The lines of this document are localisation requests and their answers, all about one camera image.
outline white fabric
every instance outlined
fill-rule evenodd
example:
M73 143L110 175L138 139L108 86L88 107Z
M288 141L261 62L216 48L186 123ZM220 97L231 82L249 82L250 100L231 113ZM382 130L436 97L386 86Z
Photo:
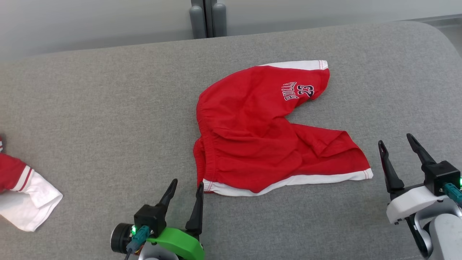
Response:
M17 228L33 232L61 199L61 192L32 170L22 192L5 191L0 194L0 215Z
M276 68L296 68L304 70L327 69L327 61L294 61L294 62L276 62L263 64L262 66L271 66Z
M278 181L266 187L259 193L253 193L249 190L238 189L231 186L228 186L224 183L211 182L209 180L203 179L204 191L214 192L224 196L232 197L252 197L260 196L265 193L268 193L274 189L280 188L287 185L302 185L302 184L325 184L325 183L335 183L345 180L368 180L374 176L372 170L366 169L364 171L354 172L354 173L345 173L345 174L334 174L334 175L294 175L285 180Z

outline gray table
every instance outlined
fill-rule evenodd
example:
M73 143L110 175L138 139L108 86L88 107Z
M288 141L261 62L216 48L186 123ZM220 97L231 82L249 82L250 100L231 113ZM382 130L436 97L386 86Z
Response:
M254 65L329 62L319 99L294 123L346 130L375 177L286 186L256 198L207 194L207 259L421 259L406 225L392 225L377 142L407 185L423 180L405 134L462 168L462 60L438 30L415 22L348 25L48 54L0 65L0 133L9 155L64 198L35 232L0 218L1 259L116 260L112 229L154 204L173 178L167 222L194 204L192 147L199 94Z

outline white stripe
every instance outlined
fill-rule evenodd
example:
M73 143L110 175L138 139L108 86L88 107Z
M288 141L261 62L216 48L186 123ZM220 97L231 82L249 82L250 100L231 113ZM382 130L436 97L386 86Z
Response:
M12 191L17 192L23 187L24 182L26 181L26 178L27 178L27 174L29 173L29 170L30 170L30 167L26 165L26 167L23 170L23 173L21 173L21 176L19 177L18 183L16 183L16 186L11 189Z
M372 174L372 170L370 168L364 171L335 175L294 175L285 180L271 184L259 193L253 193L249 190L234 188L224 183L211 182L206 179L203 179L202 181L204 182L204 191L206 192L214 192L220 195L232 197L252 197L263 195L274 189L287 185L324 184L341 182L345 180L367 180L371 179L373 176L374 174Z
M296 68L304 70L327 69L327 61L295 61L295 62L277 62L264 64L262 66L271 66L277 68Z

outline cable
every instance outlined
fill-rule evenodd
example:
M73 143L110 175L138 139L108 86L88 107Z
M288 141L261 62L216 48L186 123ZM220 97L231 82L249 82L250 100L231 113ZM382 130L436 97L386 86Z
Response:
M130 248L129 250L127 250L127 255L125 256L125 260L128 260L131 253L132 253L132 249Z
M128 260L132 252L136 253L150 235L151 229L149 229L148 226L142 226L138 231L136 231L136 234L127 245L127 255L125 256L125 260Z

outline number 23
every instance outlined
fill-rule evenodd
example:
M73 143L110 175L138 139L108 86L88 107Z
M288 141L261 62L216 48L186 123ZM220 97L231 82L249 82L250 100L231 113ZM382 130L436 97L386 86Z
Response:
M315 93L314 87L312 85L308 85L308 86L298 85L297 89L298 89L299 95L306 94L309 98Z

